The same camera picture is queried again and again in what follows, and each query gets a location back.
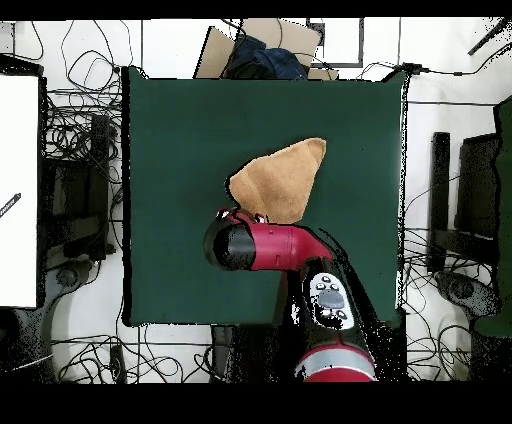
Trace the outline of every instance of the green table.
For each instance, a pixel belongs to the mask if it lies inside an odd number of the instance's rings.
[[[344,246],[379,318],[393,321],[404,79],[151,80],[123,69],[125,323],[279,322],[280,275],[216,269],[202,241],[233,205],[229,174],[308,137],[327,140],[327,153],[300,224]]]
[[[487,337],[512,337],[512,97],[494,108],[494,118],[502,141],[496,158],[499,177],[497,285],[502,307],[498,315],[480,318],[475,329]]]

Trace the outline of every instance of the control button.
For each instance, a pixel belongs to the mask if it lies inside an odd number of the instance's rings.
[[[335,290],[324,290],[318,295],[318,304],[326,309],[341,309],[345,306],[345,301],[340,292]]]

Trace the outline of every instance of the blue cloth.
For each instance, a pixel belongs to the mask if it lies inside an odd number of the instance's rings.
[[[250,36],[235,46],[227,76],[230,79],[308,79],[293,53],[281,48],[267,49],[265,43]]]

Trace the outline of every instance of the brown towel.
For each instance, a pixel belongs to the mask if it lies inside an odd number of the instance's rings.
[[[308,138],[254,159],[231,177],[229,191],[252,214],[267,216],[272,223],[296,223],[306,209],[325,149],[325,140]]]

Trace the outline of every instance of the cardboard box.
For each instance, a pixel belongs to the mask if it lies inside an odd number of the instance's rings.
[[[281,45],[281,48],[295,53],[299,63],[308,68],[313,62],[316,47],[320,42],[320,34],[316,31],[277,18],[244,19],[242,28],[247,35],[263,41],[267,48],[276,48]],[[194,78],[219,78],[234,45],[234,41],[227,35],[215,27],[210,27],[206,34]],[[327,72],[325,69],[310,69],[308,79],[330,80],[329,75],[334,80],[338,71]]]
[[[311,68],[308,72],[308,80],[334,81],[338,78],[338,71],[334,69]]]

